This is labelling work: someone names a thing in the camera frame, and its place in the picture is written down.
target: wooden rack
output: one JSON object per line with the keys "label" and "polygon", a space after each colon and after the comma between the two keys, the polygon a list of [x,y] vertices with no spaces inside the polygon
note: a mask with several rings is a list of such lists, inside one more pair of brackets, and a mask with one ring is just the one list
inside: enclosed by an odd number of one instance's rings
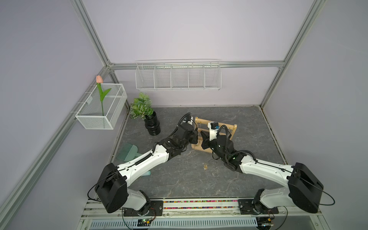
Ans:
{"label": "wooden rack", "polygon": [[[196,117],[194,122],[197,124],[197,127],[198,127],[198,143],[197,144],[192,144],[192,149],[212,153],[212,150],[210,148],[202,149],[201,145],[202,145],[203,139],[199,134],[201,133],[201,131],[209,132],[209,129],[200,128],[200,124],[204,124],[207,127],[207,124],[209,122],[213,122],[213,121],[204,120],[204,119],[200,119],[200,118]],[[237,125],[229,125],[229,124],[224,124],[224,123],[219,122],[219,126],[222,126],[222,125],[227,126],[227,129],[230,131],[230,134],[231,134],[231,137],[230,137],[230,140],[231,140],[233,138],[234,134],[235,134]]]}

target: gray marble tabletop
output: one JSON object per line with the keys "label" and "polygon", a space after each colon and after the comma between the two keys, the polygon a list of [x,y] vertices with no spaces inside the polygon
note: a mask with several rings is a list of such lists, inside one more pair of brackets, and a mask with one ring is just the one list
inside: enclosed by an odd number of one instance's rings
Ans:
{"label": "gray marble tabletop", "polygon": [[[237,124],[233,137],[237,150],[252,151],[258,159],[283,163],[267,124],[258,107],[172,107],[154,108],[161,125],[161,133],[150,136],[141,119],[129,119],[119,150],[123,143],[138,147],[139,153],[152,148],[154,142],[167,137],[187,112],[193,117]],[[122,161],[115,159],[114,164]],[[143,190],[150,198],[190,197],[253,197],[258,189],[274,189],[279,184],[267,179],[232,172],[221,160],[210,153],[193,150],[190,145],[181,155],[151,169],[150,176],[138,178],[129,187]]]}

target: colorful bead strip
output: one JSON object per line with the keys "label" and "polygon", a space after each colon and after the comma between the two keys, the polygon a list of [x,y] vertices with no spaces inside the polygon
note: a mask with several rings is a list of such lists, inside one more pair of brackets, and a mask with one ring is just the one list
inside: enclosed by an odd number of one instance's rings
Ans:
{"label": "colorful bead strip", "polygon": [[238,208],[238,206],[214,206],[214,207],[167,207],[163,209],[202,209],[202,208]]}
{"label": "colorful bead strip", "polygon": [[191,203],[191,202],[238,202],[238,200],[164,201],[164,203]]}

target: wire mesh basket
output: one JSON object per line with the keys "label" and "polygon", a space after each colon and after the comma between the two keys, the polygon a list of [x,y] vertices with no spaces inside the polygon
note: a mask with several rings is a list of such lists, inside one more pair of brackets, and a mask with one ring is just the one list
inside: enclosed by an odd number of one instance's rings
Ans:
{"label": "wire mesh basket", "polygon": [[220,63],[140,64],[135,71],[140,91],[221,89]]}
{"label": "wire mesh basket", "polygon": [[104,116],[100,93],[95,86],[75,117],[88,130],[112,130],[123,109],[127,93],[122,84],[101,84],[103,91],[110,89],[103,100]]}

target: black mounting plate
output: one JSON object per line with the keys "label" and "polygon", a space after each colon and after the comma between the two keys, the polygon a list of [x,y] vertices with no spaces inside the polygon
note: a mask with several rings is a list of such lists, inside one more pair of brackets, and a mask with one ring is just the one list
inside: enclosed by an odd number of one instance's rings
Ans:
{"label": "black mounting plate", "polygon": [[[163,211],[163,201],[151,201],[151,208],[156,211],[156,216],[162,216]],[[149,212],[146,216],[155,216],[155,211],[149,209]],[[124,216],[140,216],[138,213],[132,209],[127,208],[124,210]]]}
{"label": "black mounting plate", "polygon": [[[242,215],[258,215],[259,213],[256,213],[253,210],[254,205],[252,204],[253,199],[238,199],[239,203],[239,209],[240,214]],[[261,212],[262,214],[278,214],[279,209],[277,207],[270,208],[270,209],[264,209]]]}

